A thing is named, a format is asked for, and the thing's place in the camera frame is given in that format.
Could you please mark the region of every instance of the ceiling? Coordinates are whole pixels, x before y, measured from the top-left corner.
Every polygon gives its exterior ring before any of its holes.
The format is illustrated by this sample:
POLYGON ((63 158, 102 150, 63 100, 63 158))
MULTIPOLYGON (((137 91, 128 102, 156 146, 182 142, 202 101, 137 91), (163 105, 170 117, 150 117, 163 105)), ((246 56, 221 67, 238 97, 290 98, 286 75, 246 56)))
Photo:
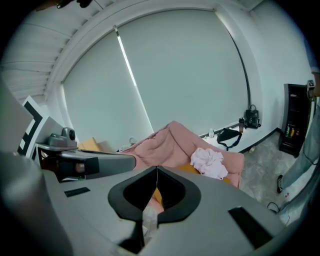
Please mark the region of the ceiling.
MULTIPOLYGON (((93 0, 87 8, 73 1, 62 9, 53 6, 31 12, 15 31, 0 62, 2 78, 13 95, 21 103, 32 96, 43 104, 50 73, 69 40, 92 17, 119 1, 124 0, 93 0)), ((226 1, 249 10, 262 2, 226 1)))

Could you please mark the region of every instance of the black bag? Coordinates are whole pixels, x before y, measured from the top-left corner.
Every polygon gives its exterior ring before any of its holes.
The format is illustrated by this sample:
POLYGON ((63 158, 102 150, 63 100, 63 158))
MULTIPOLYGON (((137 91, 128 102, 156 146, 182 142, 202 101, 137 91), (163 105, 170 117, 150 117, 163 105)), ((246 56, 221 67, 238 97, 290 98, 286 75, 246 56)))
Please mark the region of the black bag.
POLYGON ((244 127, 258 129, 261 126, 261 124, 259 124, 259 121, 259 111, 257 110, 255 105, 251 105, 250 109, 247 109, 245 111, 244 127))
POLYGON ((219 144, 224 145, 226 147, 226 151, 229 151, 230 148, 233 148, 236 145, 238 145, 238 143, 239 143, 239 141, 241 139, 241 136, 242 136, 242 133, 237 131, 237 130, 231 130, 231 129, 223 128, 222 131, 219 133, 218 138, 216 139, 216 141, 219 144), (237 136, 238 136, 238 139, 231 146, 227 146, 225 143, 222 143, 223 141, 227 141, 227 140, 232 139, 232 138, 237 137, 237 136))

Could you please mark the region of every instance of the person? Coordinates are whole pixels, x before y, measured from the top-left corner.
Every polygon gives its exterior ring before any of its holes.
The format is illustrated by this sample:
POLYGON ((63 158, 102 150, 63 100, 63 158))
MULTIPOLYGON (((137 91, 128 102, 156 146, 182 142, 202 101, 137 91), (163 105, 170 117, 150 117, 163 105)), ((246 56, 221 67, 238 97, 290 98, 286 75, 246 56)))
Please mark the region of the person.
MULTIPOLYGON (((315 88, 309 90, 307 93, 310 98, 315 99, 320 97, 320 68, 317 64, 316 57, 309 46, 308 42, 304 40, 307 58, 314 75, 315 88)), ((283 190, 291 186, 302 174, 304 174, 311 165, 316 165, 315 162, 320 157, 320 100, 316 106, 315 116, 312 120, 309 132, 304 140, 304 144, 300 154, 292 167, 284 174, 279 175, 277 179, 277 192, 281 193, 283 190)))

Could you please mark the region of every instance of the pink blanket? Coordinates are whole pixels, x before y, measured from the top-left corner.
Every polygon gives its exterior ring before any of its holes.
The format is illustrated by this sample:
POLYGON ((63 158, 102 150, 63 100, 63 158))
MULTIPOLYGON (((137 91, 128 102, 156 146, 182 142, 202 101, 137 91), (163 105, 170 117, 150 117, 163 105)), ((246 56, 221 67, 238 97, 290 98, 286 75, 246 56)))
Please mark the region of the pink blanket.
POLYGON ((226 177, 234 186, 239 187, 240 174, 244 167, 244 155, 210 145, 176 121, 172 121, 122 153, 135 157, 135 170, 148 166, 176 168, 190 163, 191 155, 197 148, 221 152, 223 155, 222 164, 228 171, 226 177))

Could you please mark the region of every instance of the black strap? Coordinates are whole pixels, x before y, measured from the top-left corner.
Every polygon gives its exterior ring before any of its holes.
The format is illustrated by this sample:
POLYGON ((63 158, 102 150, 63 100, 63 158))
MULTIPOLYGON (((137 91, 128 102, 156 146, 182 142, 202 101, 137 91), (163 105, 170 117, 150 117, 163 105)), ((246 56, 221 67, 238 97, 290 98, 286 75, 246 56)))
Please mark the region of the black strap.
POLYGON ((242 136, 242 133, 239 134, 238 138, 236 139, 236 141, 231 146, 227 146, 227 144, 222 143, 222 142, 218 142, 218 144, 221 144, 221 145, 225 146, 226 147, 226 151, 229 151, 229 149, 231 149, 231 148, 233 148, 233 147, 235 147, 236 145, 239 144, 241 136, 242 136))

